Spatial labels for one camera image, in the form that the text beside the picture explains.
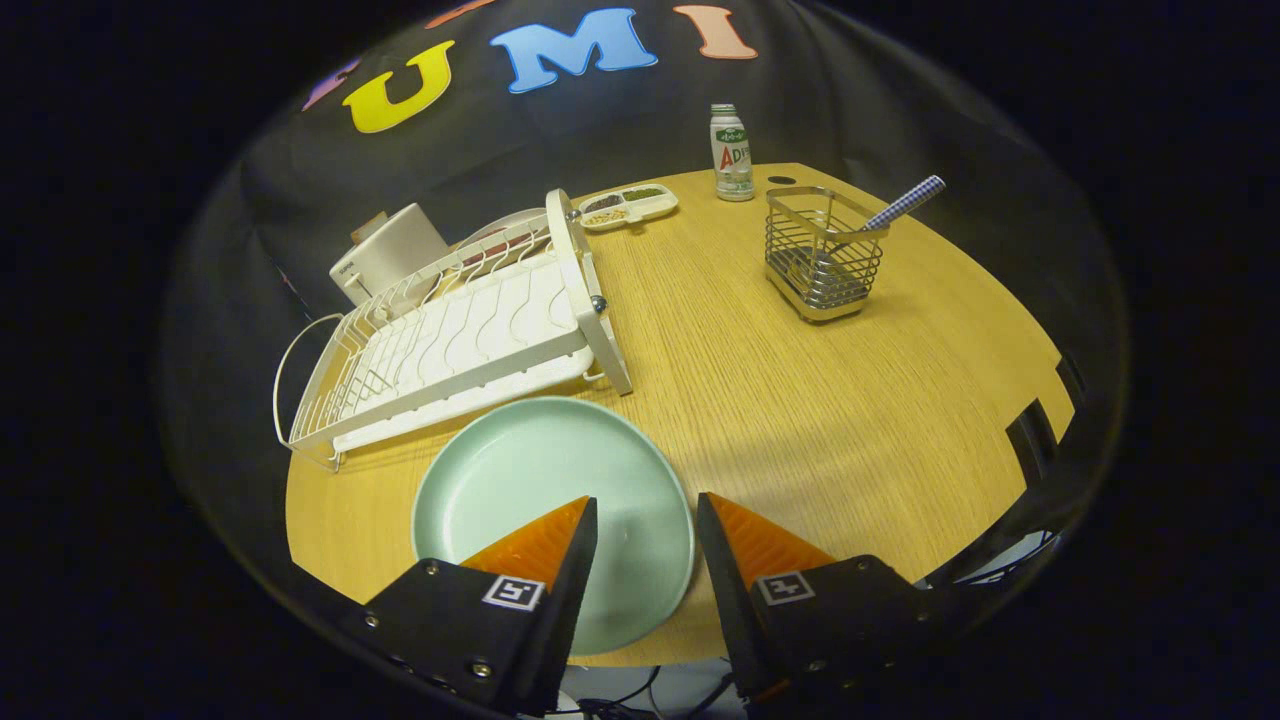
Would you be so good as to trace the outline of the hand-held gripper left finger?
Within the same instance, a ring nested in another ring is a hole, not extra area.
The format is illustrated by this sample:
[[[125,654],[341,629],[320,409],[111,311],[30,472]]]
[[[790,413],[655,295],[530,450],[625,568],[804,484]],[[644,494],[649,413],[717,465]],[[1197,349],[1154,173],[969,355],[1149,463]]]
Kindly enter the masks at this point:
[[[340,632],[462,717],[543,717],[557,708],[596,539],[596,500],[576,498],[466,561],[420,559],[352,603]]]

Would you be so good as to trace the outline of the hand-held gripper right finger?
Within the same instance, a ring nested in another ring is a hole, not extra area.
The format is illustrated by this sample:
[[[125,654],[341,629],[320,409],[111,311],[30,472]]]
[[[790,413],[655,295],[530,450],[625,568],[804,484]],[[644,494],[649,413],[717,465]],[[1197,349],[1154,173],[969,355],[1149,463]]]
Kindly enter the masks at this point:
[[[833,559],[719,495],[699,495],[698,538],[749,706],[844,705],[959,628],[952,592],[916,587],[873,555]]]

